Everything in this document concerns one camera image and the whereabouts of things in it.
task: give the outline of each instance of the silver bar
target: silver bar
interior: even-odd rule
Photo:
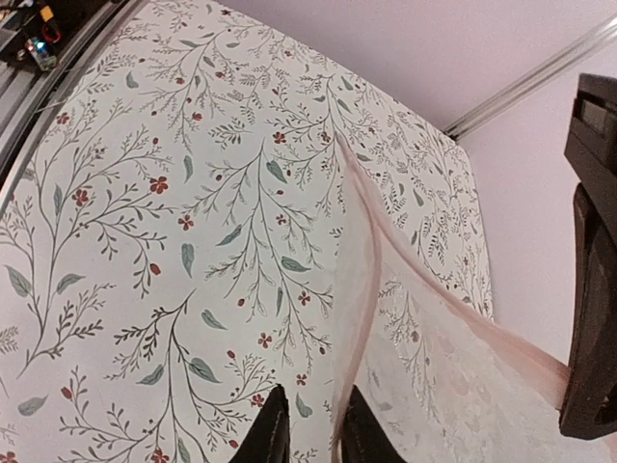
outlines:
[[[132,19],[137,11],[146,5],[148,1],[149,0],[126,0],[122,2],[122,5],[118,3],[108,3],[90,19],[88,24],[73,38],[56,68],[44,74],[43,77],[37,81],[30,92],[31,96],[19,106],[15,116],[10,121],[10,126],[7,126],[5,131],[0,135],[0,159],[3,154],[7,155],[11,150],[16,148],[15,144],[22,136],[28,121],[30,121],[32,116],[37,112],[40,104],[53,90],[54,86],[58,82],[61,82],[54,96],[56,101],[63,101],[83,73],[88,69],[92,61],[107,46],[110,39],[113,38],[116,32],[118,32],[125,23]],[[101,23],[106,23],[102,29],[100,26]],[[85,50],[83,49],[84,43],[90,44]],[[81,57],[70,68],[68,73],[66,73],[71,58],[78,56],[80,53]],[[39,119],[30,130],[28,138],[20,147],[19,154],[4,184],[0,187],[0,216],[3,214],[17,182],[21,178],[35,149],[39,145],[45,130],[47,130],[56,116],[58,107],[59,105],[54,104],[53,101],[50,101],[46,105],[46,109],[40,114]]]
[[[540,66],[479,104],[445,128],[444,133],[460,140],[492,118],[531,95],[568,68],[590,58],[617,39],[617,14],[555,53]]]

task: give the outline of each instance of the red flower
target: red flower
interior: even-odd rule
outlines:
[[[253,400],[251,400],[251,406],[257,406],[257,408],[263,407],[263,397],[261,396],[261,394],[255,394],[253,396]]]
[[[162,194],[165,190],[167,190],[170,186],[167,184],[167,177],[159,177],[150,179],[150,191],[152,193],[156,193],[157,195]]]
[[[14,451],[7,451],[6,455],[0,455],[0,463],[18,463],[17,460],[15,460]]]
[[[272,337],[270,335],[266,336],[265,333],[261,333],[261,338],[257,340],[257,344],[261,344],[264,349],[267,349],[268,342],[272,342]]]
[[[150,264],[150,272],[154,274],[155,277],[158,277],[161,274],[161,268],[155,263]]]
[[[71,400],[73,398],[73,393],[70,391],[69,388],[62,388],[60,390],[60,392],[62,393],[62,395],[67,398],[68,400]]]
[[[70,117],[68,116],[68,113],[62,113],[60,116],[56,116],[56,123],[64,125],[69,119]]]
[[[186,232],[195,225],[195,222],[191,220],[191,216],[186,214],[184,217],[177,219],[177,223],[182,226],[182,229]]]
[[[170,461],[170,457],[163,454],[163,451],[161,449],[156,449],[152,454],[150,460],[154,463],[167,463],[168,461]]]
[[[71,197],[77,204],[77,207],[81,207],[88,202],[88,192],[86,190],[79,189],[75,191],[75,193],[73,193],[73,196]]]
[[[302,291],[302,294],[298,296],[298,300],[300,301],[300,304],[305,306],[307,302],[310,302],[310,294],[307,294],[306,291]]]
[[[277,145],[286,142],[284,133],[277,132],[272,136],[274,137],[274,143],[276,143]]]

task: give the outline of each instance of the white wall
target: white wall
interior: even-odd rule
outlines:
[[[617,12],[613,0],[221,0],[312,46],[437,127]]]
[[[487,234],[496,321],[567,362],[578,184],[564,157],[578,74],[617,77],[617,43],[461,141]]]

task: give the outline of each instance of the floral fabric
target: floral fabric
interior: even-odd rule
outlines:
[[[293,461],[325,461],[335,131],[426,267],[491,317],[459,147],[272,28],[152,0],[80,80],[0,219],[0,460],[225,462],[281,383]],[[379,316],[432,394],[413,311]]]

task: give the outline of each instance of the wall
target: wall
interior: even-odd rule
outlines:
[[[617,77],[617,43],[461,141],[480,197],[496,321],[564,362],[574,319],[578,181],[563,152],[581,72]]]
[[[617,12],[612,0],[222,0],[444,128]]]

